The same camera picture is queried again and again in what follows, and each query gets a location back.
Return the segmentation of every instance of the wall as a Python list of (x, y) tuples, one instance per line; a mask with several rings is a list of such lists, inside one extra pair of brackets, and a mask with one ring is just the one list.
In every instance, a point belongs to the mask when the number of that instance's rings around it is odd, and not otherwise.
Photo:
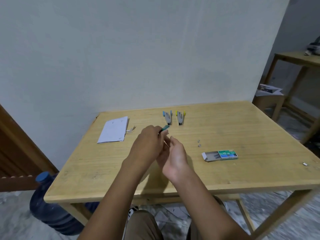
[[(290, 0), (283, 17), (278, 35), (274, 41), (263, 74), (266, 75), (274, 53), (287, 51), (305, 51), (306, 46), (320, 36), (320, 0)], [(288, 92), (295, 80), (300, 66), (278, 61), (272, 80)], [(320, 70), (310, 69), (301, 82), (292, 103), (298, 108), (317, 117), (320, 115)]]
[(288, 2), (1, 0), (0, 103), (61, 169), (100, 111), (252, 100)]

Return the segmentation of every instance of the blue bottle cap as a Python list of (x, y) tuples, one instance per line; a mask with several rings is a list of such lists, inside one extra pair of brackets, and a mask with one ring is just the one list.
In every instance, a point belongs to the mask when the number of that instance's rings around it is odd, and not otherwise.
[(49, 177), (51, 177), (49, 172), (47, 172), (47, 171), (46, 172), (42, 172), (35, 178), (35, 181), (38, 182), (38, 183), (41, 183), (41, 182), (45, 181), (46, 179), (48, 179)]

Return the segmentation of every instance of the door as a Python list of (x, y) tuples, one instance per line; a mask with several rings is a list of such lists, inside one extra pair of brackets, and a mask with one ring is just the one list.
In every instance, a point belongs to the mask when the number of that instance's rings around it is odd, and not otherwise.
[(34, 190), (36, 176), (56, 167), (0, 105), (0, 192)]

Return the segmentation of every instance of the water bottle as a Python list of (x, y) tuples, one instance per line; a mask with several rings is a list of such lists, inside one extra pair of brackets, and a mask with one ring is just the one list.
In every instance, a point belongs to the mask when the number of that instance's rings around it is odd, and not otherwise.
[[(51, 176), (49, 172), (43, 172), (36, 177), (35, 180), (40, 186), (35, 190), (30, 200), (31, 214), (63, 235), (80, 234), (84, 226), (77, 219), (58, 204), (46, 203), (43, 200), (44, 195), (57, 175)], [(85, 203), (85, 206), (91, 213), (94, 213), (98, 204), (99, 202), (88, 202)]]

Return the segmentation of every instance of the papers on floor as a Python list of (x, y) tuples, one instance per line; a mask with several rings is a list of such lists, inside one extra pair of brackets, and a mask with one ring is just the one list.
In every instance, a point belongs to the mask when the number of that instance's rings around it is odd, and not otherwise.
[(125, 139), (127, 124), (127, 116), (114, 120), (108, 120), (102, 129), (97, 143), (123, 141)]
[(159, 211), (158, 214), (155, 215), (154, 219), (158, 225), (158, 228), (161, 230), (168, 221), (169, 217), (167, 217), (162, 211)]
[(256, 96), (268, 96), (268, 95), (283, 95), (282, 88), (277, 88), (270, 85), (260, 84), (259, 89), (256, 91)]
[(189, 216), (186, 207), (181, 203), (162, 204), (162, 207), (166, 208), (168, 211), (182, 220), (186, 220)]

